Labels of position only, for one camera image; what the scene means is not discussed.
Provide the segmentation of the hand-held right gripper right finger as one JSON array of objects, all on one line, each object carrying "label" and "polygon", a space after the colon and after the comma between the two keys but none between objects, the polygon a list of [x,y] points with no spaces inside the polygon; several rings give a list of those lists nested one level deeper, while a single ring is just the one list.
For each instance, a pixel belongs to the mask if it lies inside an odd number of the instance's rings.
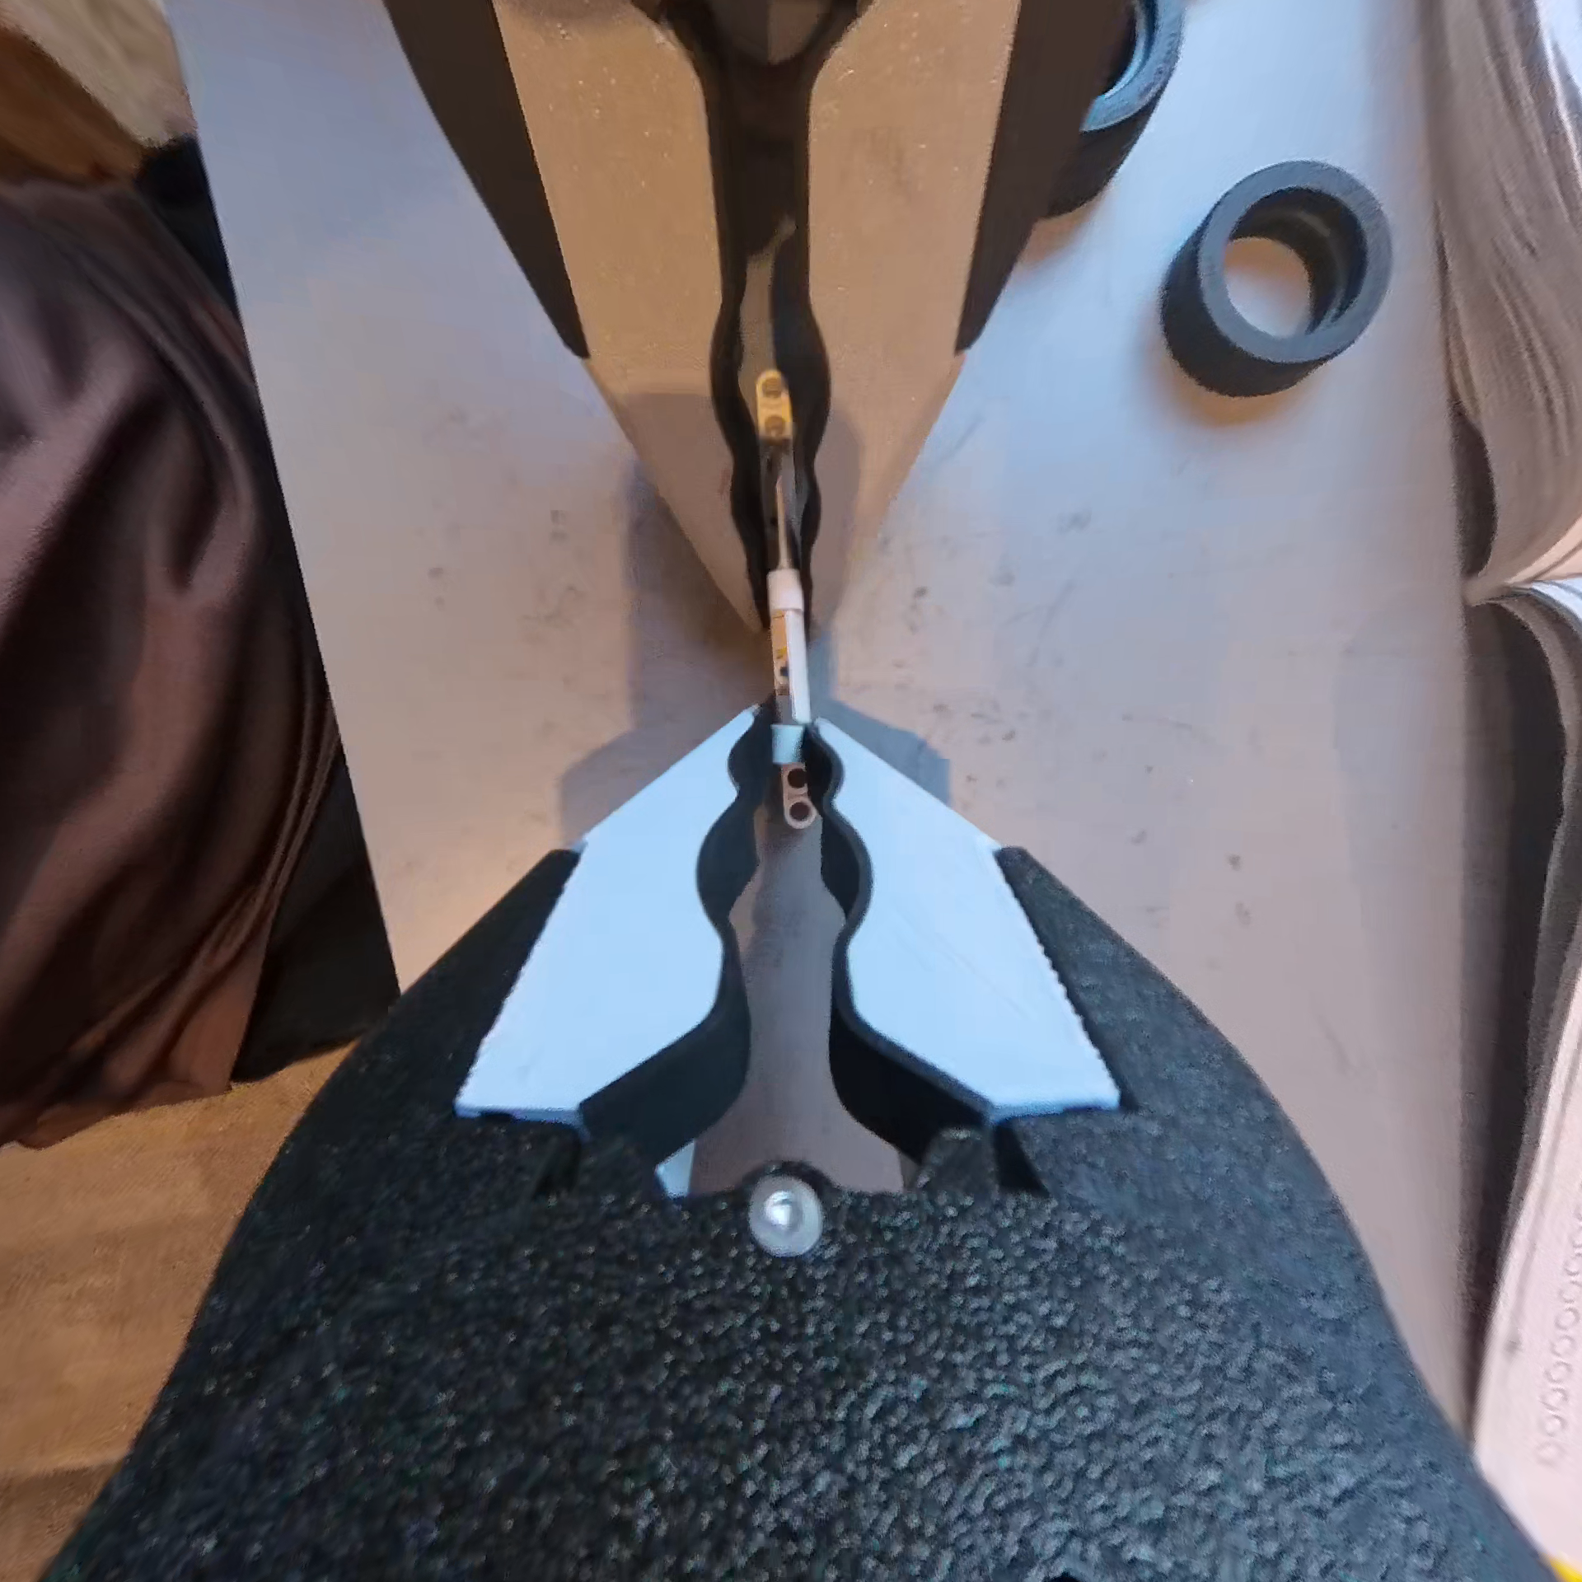
[{"label": "hand-held right gripper right finger", "polygon": [[806,746],[842,912],[829,1068],[846,1112],[915,1166],[947,1132],[1117,1112],[1004,848],[838,726],[812,724]]}]

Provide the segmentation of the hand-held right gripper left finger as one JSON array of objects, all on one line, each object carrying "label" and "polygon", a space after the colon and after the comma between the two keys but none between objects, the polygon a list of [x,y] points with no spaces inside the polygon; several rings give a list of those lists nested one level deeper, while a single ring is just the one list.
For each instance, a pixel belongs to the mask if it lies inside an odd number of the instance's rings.
[{"label": "hand-held right gripper left finger", "polygon": [[746,709],[593,825],[458,1091],[458,1117],[625,1142],[665,1170],[744,1089],[733,910],[759,871],[768,716]]}]

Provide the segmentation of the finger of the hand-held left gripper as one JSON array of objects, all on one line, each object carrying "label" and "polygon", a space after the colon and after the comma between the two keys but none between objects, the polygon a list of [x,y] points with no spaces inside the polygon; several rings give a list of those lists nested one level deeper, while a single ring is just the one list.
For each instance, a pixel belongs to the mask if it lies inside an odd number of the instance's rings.
[{"label": "finger of the hand-held left gripper", "polygon": [[710,579],[761,630],[712,379],[725,277],[699,74],[638,4],[493,10],[589,379]]},{"label": "finger of the hand-held left gripper", "polygon": [[808,302],[829,415],[810,611],[834,616],[957,383],[1017,2],[878,2],[810,93]]}]

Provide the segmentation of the long white toy beam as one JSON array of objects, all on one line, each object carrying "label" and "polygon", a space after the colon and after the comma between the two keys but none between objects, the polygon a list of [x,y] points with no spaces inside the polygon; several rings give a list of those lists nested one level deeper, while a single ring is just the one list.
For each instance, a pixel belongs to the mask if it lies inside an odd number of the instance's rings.
[{"label": "long white toy beam", "polygon": [[[797,453],[797,422],[789,396],[789,387],[780,370],[765,370],[755,385],[755,428],[757,428],[757,454],[759,454],[759,494],[765,517],[765,603],[766,603],[766,577],[774,569],[791,567],[800,575],[804,588],[802,567],[802,505],[804,488],[800,483],[798,453]],[[806,767],[806,739],[810,726],[804,728],[804,761],[800,765],[778,767],[782,786],[782,810],[785,825],[802,833],[817,822],[817,809],[810,784],[810,771]]]}]

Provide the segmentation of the white toy beam brick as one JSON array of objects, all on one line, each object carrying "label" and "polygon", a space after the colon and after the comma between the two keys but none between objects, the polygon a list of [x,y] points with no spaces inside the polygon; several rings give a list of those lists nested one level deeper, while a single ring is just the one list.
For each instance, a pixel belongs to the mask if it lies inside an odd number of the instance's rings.
[{"label": "white toy beam brick", "polygon": [[766,577],[770,673],[778,707],[778,724],[806,728],[814,718],[808,679],[808,641],[804,588],[800,575],[774,569]]}]

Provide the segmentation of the grey desk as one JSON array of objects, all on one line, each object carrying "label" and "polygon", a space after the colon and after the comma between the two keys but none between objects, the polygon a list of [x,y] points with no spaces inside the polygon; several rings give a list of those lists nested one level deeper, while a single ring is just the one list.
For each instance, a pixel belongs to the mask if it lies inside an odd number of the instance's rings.
[{"label": "grey desk", "polygon": [[[169,4],[388,944],[422,976],[537,861],[768,694],[452,151],[386,4]],[[725,404],[789,283],[812,481],[812,87],[755,151],[704,87]],[[810,620],[814,711],[1019,846],[1171,978],[1298,1125],[1433,1392],[1467,1413],[1467,677],[1416,4],[1188,4],[1077,223],[1036,228],[921,454]],[[1373,325],[1294,389],[1198,387],[1175,253],[1322,163],[1386,213]],[[1234,304],[1307,276],[1237,242]]]}]

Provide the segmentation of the black rubber tyre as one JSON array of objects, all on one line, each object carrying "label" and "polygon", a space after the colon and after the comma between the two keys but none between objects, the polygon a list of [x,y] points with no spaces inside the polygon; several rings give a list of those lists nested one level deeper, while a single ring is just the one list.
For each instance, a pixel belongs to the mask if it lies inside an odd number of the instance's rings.
[{"label": "black rubber tyre", "polygon": [[[1237,242],[1269,242],[1301,264],[1309,317],[1299,330],[1256,326],[1232,298]],[[1373,325],[1392,283],[1392,228],[1379,198],[1322,163],[1262,168],[1205,213],[1160,289],[1160,328],[1183,373],[1234,400],[1292,390],[1348,351]]]},{"label": "black rubber tyre", "polygon": [[1077,146],[1058,170],[1045,217],[1090,204],[1128,161],[1173,80],[1185,31],[1183,2],[1132,2],[1111,76],[1083,117]]}]

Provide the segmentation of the wooden side panel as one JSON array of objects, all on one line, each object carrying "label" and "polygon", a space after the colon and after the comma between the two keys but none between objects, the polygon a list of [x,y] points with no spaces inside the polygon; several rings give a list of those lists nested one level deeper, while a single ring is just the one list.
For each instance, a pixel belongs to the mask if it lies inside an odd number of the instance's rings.
[{"label": "wooden side panel", "polygon": [[2,27],[2,181],[124,185],[141,146],[34,40]]}]

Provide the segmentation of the person's brown shirt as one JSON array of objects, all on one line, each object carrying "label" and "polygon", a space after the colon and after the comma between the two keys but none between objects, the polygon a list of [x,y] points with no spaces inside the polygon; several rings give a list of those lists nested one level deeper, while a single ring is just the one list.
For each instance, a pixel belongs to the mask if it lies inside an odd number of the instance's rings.
[{"label": "person's brown shirt", "polygon": [[2,206],[2,1142],[218,1095],[339,754],[243,330],[126,189]]}]

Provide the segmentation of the open white instruction booklet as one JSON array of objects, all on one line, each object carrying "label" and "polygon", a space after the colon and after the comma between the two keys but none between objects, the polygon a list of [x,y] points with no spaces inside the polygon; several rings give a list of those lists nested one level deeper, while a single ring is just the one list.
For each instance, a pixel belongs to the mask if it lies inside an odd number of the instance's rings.
[{"label": "open white instruction booklet", "polygon": [[1450,377],[1492,485],[1490,549],[1467,603],[1503,607],[1525,628],[1561,733],[1473,1443],[1552,1573],[1578,1579],[1578,4],[1426,4],[1422,46]]}]

